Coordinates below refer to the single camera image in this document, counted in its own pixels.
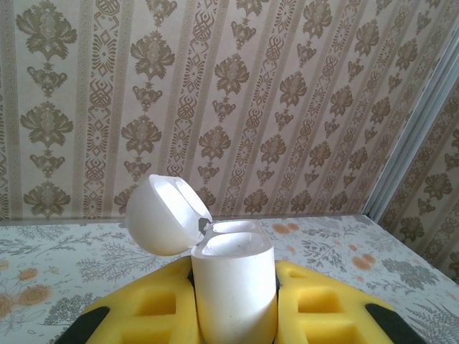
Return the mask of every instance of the yellow foam holder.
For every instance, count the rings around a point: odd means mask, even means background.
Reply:
[[[398,317],[386,302],[290,262],[277,261],[276,274],[280,288],[275,344],[393,343],[366,309],[368,304],[376,305]],[[105,310],[103,316],[96,315],[97,320],[89,317],[98,310]],[[395,321],[391,318],[389,325],[397,321],[403,322],[400,317]],[[65,338],[75,341],[67,342]],[[204,344],[199,334],[190,257],[99,299],[61,339],[57,343]],[[423,343],[415,339],[410,343]]]

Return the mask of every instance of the patterned wallpaper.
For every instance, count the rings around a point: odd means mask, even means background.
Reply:
[[[459,79],[380,224],[459,282]]]
[[[2,0],[0,219],[120,217],[150,173],[214,215],[356,213],[456,0]]]

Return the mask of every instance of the open lid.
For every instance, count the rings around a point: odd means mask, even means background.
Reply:
[[[209,222],[209,210],[179,177],[150,175],[126,207],[126,226],[134,241],[147,252],[162,256],[179,254],[198,244]]]

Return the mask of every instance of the floral tablecloth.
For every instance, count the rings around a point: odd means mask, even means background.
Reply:
[[[276,259],[386,300],[429,343],[459,343],[459,286],[365,216],[262,224]],[[0,343],[53,343],[98,297],[175,259],[121,223],[0,226]]]

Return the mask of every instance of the wallpaper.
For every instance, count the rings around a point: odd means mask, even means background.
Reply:
[[[459,80],[380,224],[459,282]]]
[[[0,219],[122,217],[151,173],[216,216],[359,213],[455,0],[2,0]]]

